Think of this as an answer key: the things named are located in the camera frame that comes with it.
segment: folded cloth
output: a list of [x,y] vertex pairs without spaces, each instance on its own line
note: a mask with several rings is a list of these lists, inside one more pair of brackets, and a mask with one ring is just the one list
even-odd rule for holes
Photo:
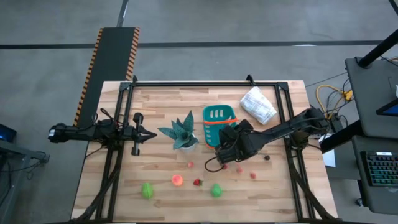
[[266,124],[276,114],[275,108],[258,87],[253,87],[245,94],[241,106],[261,124]]

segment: succulent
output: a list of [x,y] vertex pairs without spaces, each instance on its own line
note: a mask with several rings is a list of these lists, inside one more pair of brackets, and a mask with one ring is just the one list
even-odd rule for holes
[[158,128],[160,132],[175,140],[173,149],[181,147],[190,147],[198,142],[198,139],[193,137],[193,115],[192,111],[185,118],[184,122],[177,118],[177,121],[172,121],[173,128]]

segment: concrete floor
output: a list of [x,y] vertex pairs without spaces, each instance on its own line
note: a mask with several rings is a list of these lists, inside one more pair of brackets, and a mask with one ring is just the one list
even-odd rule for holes
[[[100,27],[114,27],[122,0],[0,1],[0,44],[93,43]],[[388,0],[352,1],[130,1],[124,26],[140,26],[140,42],[382,40],[397,27]],[[139,49],[135,74],[140,80],[304,80],[314,106],[315,89],[342,87],[344,59],[374,46],[235,47]],[[13,223],[68,220],[80,177],[86,143],[51,144],[47,131],[71,124],[92,50],[0,50],[0,123],[18,131],[17,144],[51,155],[35,170],[17,201]],[[398,55],[395,47],[386,57]],[[328,90],[321,92],[326,99]],[[341,114],[358,119],[354,103]],[[353,202],[356,182],[330,180],[339,217],[394,223]]]

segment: plastic basket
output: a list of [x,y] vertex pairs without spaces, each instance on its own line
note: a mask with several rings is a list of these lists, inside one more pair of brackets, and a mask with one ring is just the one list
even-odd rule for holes
[[226,125],[235,126],[237,119],[230,105],[213,105],[203,109],[203,125],[205,130],[206,144],[214,149],[220,144],[218,130]]

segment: black and yellow stripe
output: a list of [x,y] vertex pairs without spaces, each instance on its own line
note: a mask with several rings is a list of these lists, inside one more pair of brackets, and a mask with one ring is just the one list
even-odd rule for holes
[[95,46],[94,46],[93,56],[91,57],[90,65],[88,66],[88,71],[87,71],[87,75],[86,75],[85,84],[83,85],[83,91],[81,91],[81,95],[80,95],[80,99],[79,99],[79,105],[77,106],[75,120],[73,122],[74,126],[77,126],[77,124],[79,122],[81,107],[83,106],[83,101],[85,100],[85,96],[86,96],[86,92],[87,92],[87,86],[88,86],[88,82],[90,81],[90,78],[91,78],[91,72],[93,70],[94,60],[95,60],[95,57],[97,55],[98,46],[100,44],[102,32],[103,32],[103,29],[100,29],[99,33],[98,33],[98,36],[97,36],[97,41],[96,41]]
[[128,81],[132,80],[132,71],[134,69],[134,61],[136,59],[136,54],[137,54],[138,37],[139,37],[139,28],[136,27],[134,29],[134,35],[132,37],[129,62],[127,64],[126,80]]

